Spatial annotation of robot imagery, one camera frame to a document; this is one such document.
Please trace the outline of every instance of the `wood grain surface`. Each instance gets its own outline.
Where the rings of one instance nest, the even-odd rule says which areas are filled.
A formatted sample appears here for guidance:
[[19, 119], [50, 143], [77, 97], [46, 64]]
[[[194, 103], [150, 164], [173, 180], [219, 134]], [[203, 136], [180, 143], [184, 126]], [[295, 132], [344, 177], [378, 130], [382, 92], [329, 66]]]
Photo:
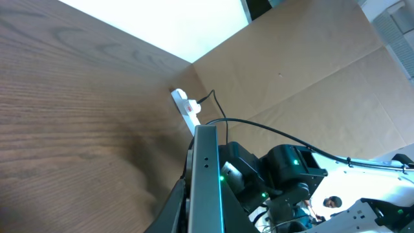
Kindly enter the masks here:
[[178, 87], [206, 95], [191, 64], [61, 2], [0, 0], [0, 230], [143, 232], [191, 139]]

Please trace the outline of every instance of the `robotic arm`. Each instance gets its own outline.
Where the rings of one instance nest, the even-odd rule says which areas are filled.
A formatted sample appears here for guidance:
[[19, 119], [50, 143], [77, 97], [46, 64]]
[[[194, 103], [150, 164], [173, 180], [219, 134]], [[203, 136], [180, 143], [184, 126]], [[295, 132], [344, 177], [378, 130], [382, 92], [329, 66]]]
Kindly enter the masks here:
[[386, 164], [395, 170], [375, 168], [383, 164], [373, 161], [354, 162], [372, 168], [354, 166], [293, 145], [276, 146], [258, 159], [236, 142], [219, 146], [215, 126], [197, 126], [183, 176], [146, 232], [259, 233], [248, 215], [265, 201], [278, 229], [295, 220], [296, 203], [329, 192], [349, 192], [348, 206], [303, 232], [411, 232], [414, 174], [404, 168], [412, 161], [399, 160]]

